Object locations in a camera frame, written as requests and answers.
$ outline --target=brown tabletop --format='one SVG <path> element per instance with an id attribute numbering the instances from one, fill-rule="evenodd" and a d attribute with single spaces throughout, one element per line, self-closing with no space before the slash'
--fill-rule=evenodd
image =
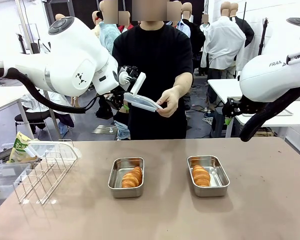
<path id="1" fill-rule="evenodd" d="M 80 159 L 55 204 L 0 207 L 0 240 L 300 240 L 300 156 L 277 137 L 75 142 Z M 214 155 L 230 186 L 196 197 L 187 158 Z M 114 199 L 114 160 L 143 157 L 143 195 Z"/>

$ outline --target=person in black t-shirt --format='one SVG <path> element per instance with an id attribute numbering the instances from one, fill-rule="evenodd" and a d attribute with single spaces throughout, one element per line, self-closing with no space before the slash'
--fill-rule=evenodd
<path id="1" fill-rule="evenodd" d="M 157 101 L 157 112 L 129 106 L 132 140 L 184 139 L 187 119 L 183 96 L 193 80 L 190 39 L 163 21 L 142 21 L 113 44 L 119 66 L 135 66 L 146 79 L 138 94 Z"/>

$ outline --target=metal dish rack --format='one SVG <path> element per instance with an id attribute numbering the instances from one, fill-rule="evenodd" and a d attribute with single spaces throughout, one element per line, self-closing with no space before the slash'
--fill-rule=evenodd
<path id="1" fill-rule="evenodd" d="M 74 147 L 72 140 L 62 139 L 59 141 L 71 142 Z M 65 152 L 62 152 L 61 148 L 56 148 L 56 151 L 45 152 L 44 156 L 40 157 L 41 161 L 34 164 L 33 169 L 26 170 L 26 173 L 21 175 L 22 182 L 13 183 L 14 192 L 18 198 L 19 204 L 26 204 L 29 202 L 27 197 L 31 191 L 34 192 L 37 198 L 37 204 L 45 204 L 53 191 L 77 161 L 77 159 L 64 160 L 64 154 Z"/>

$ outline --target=white desk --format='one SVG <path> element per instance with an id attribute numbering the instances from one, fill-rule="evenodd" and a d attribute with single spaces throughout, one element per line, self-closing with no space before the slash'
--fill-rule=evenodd
<path id="1" fill-rule="evenodd" d="M 20 98 L 28 94 L 28 90 L 25 86 L 1 86 L 0 87 L 0 111 L 17 104 L 24 122 L 24 126 L 27 129 L 28 137 L 34 139 L 34 135 L 31 131 L 30 124 L 26 117 L 25 110 L 21 104 Z"/>
<path id="2" fill-rule="evenodd" d="M 242 96 L 240 84 L 237 79 L 211 79 L 208 80 L 208 83 L 219 96 L 219 98 L 221 98 L 223 103 L 227 102 L 228 97 Z M 263 125 L 263 127 L 279 127 L 279 131 L 277 134 L 278 137 L 282 139 L 286 137 L 288 127 L 300 126 L 300 101 L 291 103 L 286 109 L 293 113 L 293 115 L 275 116 L 266 121 Z M 250 118 L 250 116 L 236 116 L 236 119 L 242 125 L 245 125 Z M 231 124 L 229 124 L 227 127 L 227 138 L 231 137 L 232 126 L 233 121 L 231 121 Z"/>

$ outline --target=metal container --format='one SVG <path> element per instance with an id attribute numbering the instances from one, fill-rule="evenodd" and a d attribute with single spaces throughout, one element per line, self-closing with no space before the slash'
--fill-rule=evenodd
<path id="1" fill-rule="evenodd" d="M 202 166 L 210 174 L 210 186 L 198 186 L 192 176 L 195 165 Z M 230 184 L 229 178 L 219 159 L 215 156 L 191 156 L 188 158 L 189 173 L 194 193 L 198 197 L 220 197 L 227 193 Z"/>
<path id="2" fill-rule="evenodd" d="M 126 173 L 140 167 L 142 169 L 142 183 L 137 187 L 122 188 L 122 178 Z M 114 198 L 136 198 L 144 192 L 145 161 L 142 157 L 125 157 L 114 161 L 109 177 L 108 187 Z"/>

